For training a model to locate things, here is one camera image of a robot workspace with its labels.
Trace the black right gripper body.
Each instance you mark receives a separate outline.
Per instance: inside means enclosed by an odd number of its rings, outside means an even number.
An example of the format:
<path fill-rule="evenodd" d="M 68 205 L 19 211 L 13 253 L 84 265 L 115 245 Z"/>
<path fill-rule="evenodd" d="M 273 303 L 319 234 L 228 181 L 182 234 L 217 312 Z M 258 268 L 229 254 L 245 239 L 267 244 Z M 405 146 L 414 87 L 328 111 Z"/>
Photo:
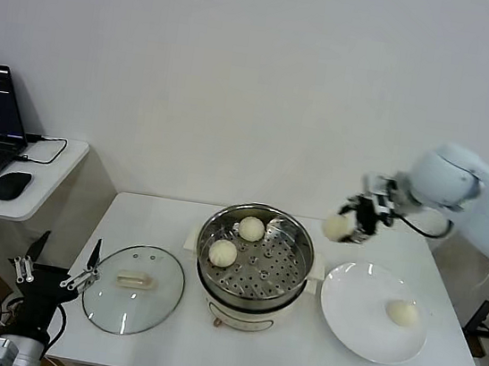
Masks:
<path fill-rule="evenodd" d="M 365 243 L 377 233 L 376 227 L 380 217 L 375 211 L 373 201 L 364 195 L 359 194 L 359 196 L 361 197 L 361 203 L 356 212 L 356 224 L 351 235 L 360 236 L 362 243 Z"/>

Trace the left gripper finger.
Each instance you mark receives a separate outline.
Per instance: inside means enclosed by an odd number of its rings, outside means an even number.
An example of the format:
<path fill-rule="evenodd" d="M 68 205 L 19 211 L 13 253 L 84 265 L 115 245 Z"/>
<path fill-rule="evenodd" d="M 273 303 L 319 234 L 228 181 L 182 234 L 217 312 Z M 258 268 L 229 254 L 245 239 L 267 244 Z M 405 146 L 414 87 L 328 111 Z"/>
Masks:
<path fill-rule="evenodd" d="M 31 283 L 35 279 L 33 276 L 34 265 L 44 250 L 47 239 L 49 238 L 51 231 L 44 232 L 33 244 L 31 244 L 28 250 L 23 256 L 17 256 L 13 259 L 14 272 L 16 274 L 16 281 L 19 283 Z"/>
<path fill-rule="evenodd" d="M 65 279 L 60 283 L 61 288 L 66 290 L 83 292 L 92 284 L 95 283 L 100 277 L 98 266 L 100 263 L 100 249 L 102 240 L 97 240 L 95 248 L 93 249 L 89 260 L 86 262 L 86 267 L 76 277 Z"/>

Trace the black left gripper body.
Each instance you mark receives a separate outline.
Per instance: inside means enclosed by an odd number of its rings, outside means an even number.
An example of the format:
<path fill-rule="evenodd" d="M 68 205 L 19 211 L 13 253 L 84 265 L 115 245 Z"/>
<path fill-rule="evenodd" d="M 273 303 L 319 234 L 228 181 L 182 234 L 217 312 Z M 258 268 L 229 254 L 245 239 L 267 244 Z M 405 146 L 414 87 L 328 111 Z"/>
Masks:
<path fill-rule="evenodd" d="M 33 281 L 19 285 L 23 300 L 7 334 L 48 341 L 47 329 L 55 309 L 74 301 L 79 294 L 68 290 L 67 286 L 61 287 L 61 283 L 70 278 L 64 268 L 35 264 L 32 276 Z"/>

